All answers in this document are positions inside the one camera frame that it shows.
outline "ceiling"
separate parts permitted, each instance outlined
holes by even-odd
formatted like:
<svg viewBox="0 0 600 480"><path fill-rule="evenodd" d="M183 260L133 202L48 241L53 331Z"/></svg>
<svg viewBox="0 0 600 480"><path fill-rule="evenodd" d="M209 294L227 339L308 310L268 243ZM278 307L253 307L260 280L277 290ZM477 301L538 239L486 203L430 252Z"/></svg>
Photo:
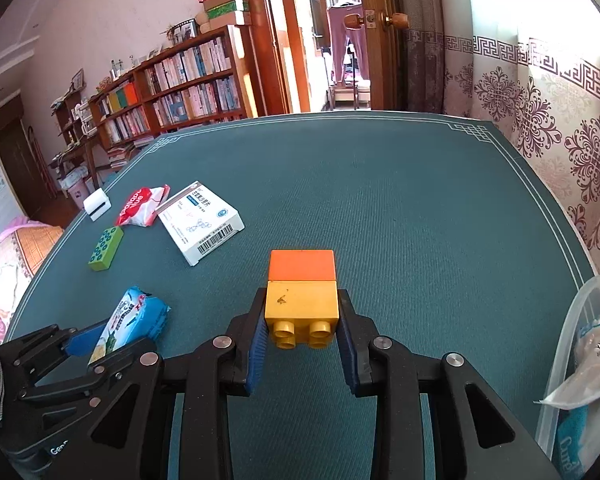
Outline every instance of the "ceiling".
<svg viewBox="0 0 600 480"><path fill-rule="evenodd" d="M60 0L13 0L0 18L0 104L20 89L45 20Z"/></svg>

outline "orange toy block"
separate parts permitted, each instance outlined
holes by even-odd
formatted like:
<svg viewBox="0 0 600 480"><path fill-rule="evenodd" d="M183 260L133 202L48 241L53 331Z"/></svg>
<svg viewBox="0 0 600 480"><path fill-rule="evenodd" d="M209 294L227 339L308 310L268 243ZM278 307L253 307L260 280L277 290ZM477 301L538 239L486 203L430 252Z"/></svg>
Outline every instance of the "orange toy block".
<svg viewBox="0 0 600 480"><path fill-rule="evenodd" d="M278 348L326 348L338 323L333 251L271 251L265 320Z"/></svg>

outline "green toy block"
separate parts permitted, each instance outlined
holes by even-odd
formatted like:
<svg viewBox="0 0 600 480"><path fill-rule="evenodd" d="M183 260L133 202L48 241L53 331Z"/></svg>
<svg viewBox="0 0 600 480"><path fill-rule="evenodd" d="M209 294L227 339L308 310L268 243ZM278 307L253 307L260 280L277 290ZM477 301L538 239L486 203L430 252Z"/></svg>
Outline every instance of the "green toy block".
<svg viewBox="0 0 600 480"><path fill-rule="evenodd" d="M89 266L93 270L105 270L109 269L113 256L118 250L122 240L122 229L120 227L110 227L104 230L100 235L100 240L96 248L91 253L89 260Z"/></svg>

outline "barcode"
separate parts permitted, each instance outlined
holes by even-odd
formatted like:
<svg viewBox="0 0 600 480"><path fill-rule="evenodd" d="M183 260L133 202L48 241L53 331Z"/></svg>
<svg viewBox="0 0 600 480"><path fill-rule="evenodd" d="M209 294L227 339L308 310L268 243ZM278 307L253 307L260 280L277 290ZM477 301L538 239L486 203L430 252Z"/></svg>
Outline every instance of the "barcode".
<svg viewBox="0 0 600 480"><path fill-rule="evenodd" d="M221 231L218 231L216 234L214 234L205 243L200 244L198 246L198 250L200 251L200 254L206 253L210 248L212 248L214 245L216 245L220 240L222 240L225 236L227 236L233 230L234 230L234 228L231 227L231 224L229 224L227 227L225 227Z"/></svg>

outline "yellow toy block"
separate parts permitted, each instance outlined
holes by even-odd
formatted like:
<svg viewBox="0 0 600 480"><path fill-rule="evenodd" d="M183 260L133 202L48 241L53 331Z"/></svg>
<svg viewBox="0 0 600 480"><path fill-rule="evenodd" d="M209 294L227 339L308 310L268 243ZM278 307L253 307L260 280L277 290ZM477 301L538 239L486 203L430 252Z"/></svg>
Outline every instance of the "yellow toy block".
<svg viewBox="0 0 600 480"><path fill-rule="evenodd" d="M338 323L336 282L269 282L264 317L278 348L326 348Z"/></svg>

